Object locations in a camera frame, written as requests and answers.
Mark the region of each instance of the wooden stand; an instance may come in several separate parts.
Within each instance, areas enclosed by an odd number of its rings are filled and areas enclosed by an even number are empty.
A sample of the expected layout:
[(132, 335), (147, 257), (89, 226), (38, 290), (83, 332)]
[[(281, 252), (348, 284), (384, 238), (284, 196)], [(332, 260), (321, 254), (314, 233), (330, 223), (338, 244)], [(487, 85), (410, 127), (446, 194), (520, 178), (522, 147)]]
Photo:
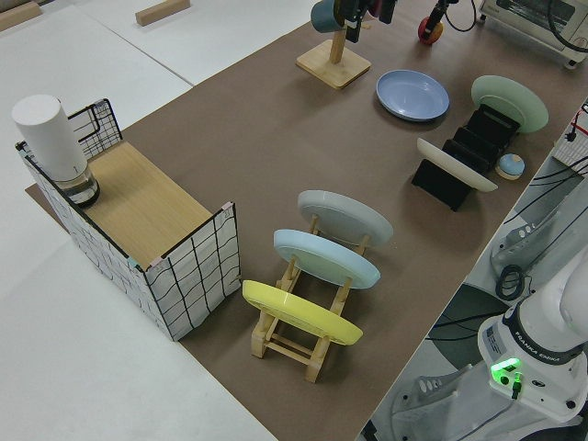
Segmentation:
[(141, 26), (151, 25), (157, 20), (166, 18), (190, 7), (190, 0), (165, 0), (155, 6), (143, 9), (135, 14), (137, 23)]
[(40, 16), (40, 14), (40, 7), (35, 2), (28, 2), (24, 5), (8, 9), (0, 14), (0, 32), (24, 23), (33, 17)]
[(346, 29), (336, 31), (332, 40), (301, 55), (296, 64), (330, 87), (343, 89), (371, 66), (371, 62), (345, 47), (345, 33)]
[[(316, 228), (318, 219), (319, 218), (316, 215), (312, 217), (310, 227), (310, 233), (312, 234), (319, 233)], [(368, 242), (369, 236), (365, 236), (364, 240), (355, 251), (358, 254), (363, 255)], [(288, 268), (286, 268), (282, 278), (276, 282), (276, 288), (280, 288), (287, 292), (292, 292), (294, 290), (301, 273), (295, 265), (296, 258), (293, 257), (289, 261)], [(329, 311), (341, 316), (352, 282), (353, 280), (348, 277), (343, 286), (339, 287)], [(263, 358), (267, 348), (273, 349), (284, 356), (293, 358), (306, 365), (306, 374), (304, 378), (312, 383), (316, 382), (322, 368), (322, 363), (324, 362), (324, 358), (329, 349), (329, 345), (331, 344), (331, 340), (328, 337), (318, 338), (314, 349), (309, 349), (308, 347), (299, 345), (298, 343), (281, 336), (276, 331), (278, 324), (279, 319), (266, 312), (260, 312), (259, 321), (254, 328), (251, 338), (252, 355)]]

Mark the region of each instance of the wooden mug holder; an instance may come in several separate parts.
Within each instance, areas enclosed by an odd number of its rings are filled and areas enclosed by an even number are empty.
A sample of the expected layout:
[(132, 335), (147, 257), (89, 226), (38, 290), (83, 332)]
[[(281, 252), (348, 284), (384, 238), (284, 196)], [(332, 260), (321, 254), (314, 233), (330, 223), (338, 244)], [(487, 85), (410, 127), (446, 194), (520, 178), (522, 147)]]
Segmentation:
[(337, 30), (332, 40), (302, 54), (296, 64), (330, 87), (343, 89), (371, 67), (371, 62), (345, 47), (346, 32), (346, 28)]

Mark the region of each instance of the brown table mat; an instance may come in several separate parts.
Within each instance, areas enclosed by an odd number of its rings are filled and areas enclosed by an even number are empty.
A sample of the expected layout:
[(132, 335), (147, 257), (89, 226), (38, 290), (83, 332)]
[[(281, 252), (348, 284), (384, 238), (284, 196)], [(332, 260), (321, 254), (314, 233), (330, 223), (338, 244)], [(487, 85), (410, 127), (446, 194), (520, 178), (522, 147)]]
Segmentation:
[[(347, 43), (372, 67), (342, 91), (295, 66), (299, 55), (331, 38), (305, 25), (124, 130), (204, 206), (236, 202), (244, 278), (274, 284), (281, 276), (286, 262), (273, 250), (273, 232), (307, 228), (297, 209), (305, 189), (356, 198), (393, 224), (391, 243), (366, 254), (380, 282), (352, 291), (343, 312), (364, 336), (354, 346), (331, 346), (317, 384), (280, 354), (249, 354), (258, 313), (240, 293), (182, 339), (281, 441), (356, 438), (587, 95), (585, 66), (568, 71), (555, 53), (491, 20), (466, 34), (446, 25), (433, 47), (418, 43), (416, 28), (432, 7), (400, 3), (391, 26), (372, 22), (358, 44)], [(449, 11), (462, 27), (471, 21), (466, 2)], [(394, 69), (421, 71), (444, 85), (447, 114), (429, 123), (389, 114), (375, 85)], [(536, 91), (550, 121), (509, 148), (526, 161), (520, 180), (489, 173), (500, 188), (472, 192), (453, 212), (410, 184), (421, 161), (416, 139), (442, 146), (452, 138), (474, 110), (470, 88), (483, 74)], [(334, 288), (302, 277), (296, 292), (329, 305)]]

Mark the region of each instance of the yellow plate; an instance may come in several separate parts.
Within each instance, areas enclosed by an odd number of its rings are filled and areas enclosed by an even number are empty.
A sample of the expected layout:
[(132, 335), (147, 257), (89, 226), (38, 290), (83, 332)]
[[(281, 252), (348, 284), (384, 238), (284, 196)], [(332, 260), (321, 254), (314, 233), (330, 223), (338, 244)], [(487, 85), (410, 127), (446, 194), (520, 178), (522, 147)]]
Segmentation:
[(264, 283), (245, 280), (243, 297), (257, 309), (317, 337), (329, 337), (339, 345), (352, 345), (363, 335), (361, 329), (337, 314)]

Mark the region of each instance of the grid patterned panel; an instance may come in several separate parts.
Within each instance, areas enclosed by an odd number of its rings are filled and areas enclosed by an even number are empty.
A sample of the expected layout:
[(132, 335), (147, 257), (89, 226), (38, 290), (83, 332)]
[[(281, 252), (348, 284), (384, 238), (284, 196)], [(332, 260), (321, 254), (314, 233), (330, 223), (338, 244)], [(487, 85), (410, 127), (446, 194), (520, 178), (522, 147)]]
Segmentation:
[(136, 263), (110, 242), (83, 212), (76, 209), (32, 161), (27, 157), (24, 161), (75, 244), (105, 277), (124, 291), (171, 338), (157, 302), (145, 283), (144, 274)]
[(241, 286), (234, 204), (225, 206), (146, 273), (172, 338), (199, 326)]
[[(68, 119), (87, 160), (122, 141), (119, 124), (106, 98), (75, 112)], [(39, 165), (26, 142), (21, 142), (17, 149), (24, 150), (33, 163)]]
[[(69, 119), (87, 159), (122, 140), (107, 99)], [(143, 271), (45, 175), (25, 142), (17, 150), (77, 246), (168, 338), (178, 340), (199, 326), (241, 286), (234, 204), (226, 204)]]

